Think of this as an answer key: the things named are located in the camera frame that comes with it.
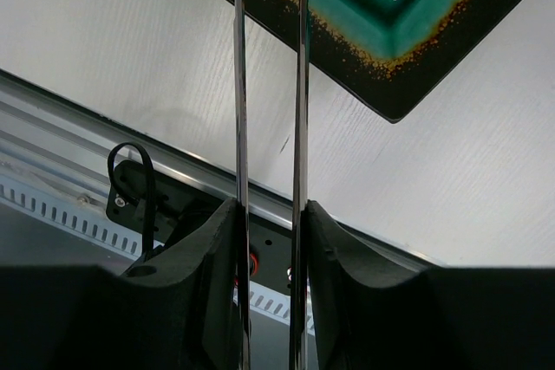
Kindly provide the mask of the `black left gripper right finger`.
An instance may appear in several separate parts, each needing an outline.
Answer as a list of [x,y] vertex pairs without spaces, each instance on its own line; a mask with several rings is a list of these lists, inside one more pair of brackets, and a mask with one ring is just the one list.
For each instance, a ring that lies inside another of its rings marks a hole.
[[322,369],[551,369],[554,272],[406,269],[305,212]]

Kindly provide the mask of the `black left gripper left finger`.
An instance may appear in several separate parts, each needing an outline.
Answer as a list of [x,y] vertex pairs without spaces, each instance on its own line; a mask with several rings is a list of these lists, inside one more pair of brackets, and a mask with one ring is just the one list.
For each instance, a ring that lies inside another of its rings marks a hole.
[[117,276],[95,266],[1,270],[4,369],[234,369],[237,204]]

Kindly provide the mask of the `stainless steel tongs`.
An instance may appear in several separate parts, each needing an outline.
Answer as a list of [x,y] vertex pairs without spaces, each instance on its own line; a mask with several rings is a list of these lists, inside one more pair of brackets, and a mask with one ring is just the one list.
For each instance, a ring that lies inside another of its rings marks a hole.
[[[244,1],[234,0],[234,10],[233,46],[236,96],[236,180],[237,200],[239,211],[243,216],[241,224],[244,228],[244,235],[239,239],[241,245],[239,247],[237,270],[238,300],[243,304],[248,301],[250,285]],[[293,210],[291,228],[289,369],[305,369],[307,367],[308,248],[304,234],[304,211],[308,204],[309,78],[309,0],[299,0]]]

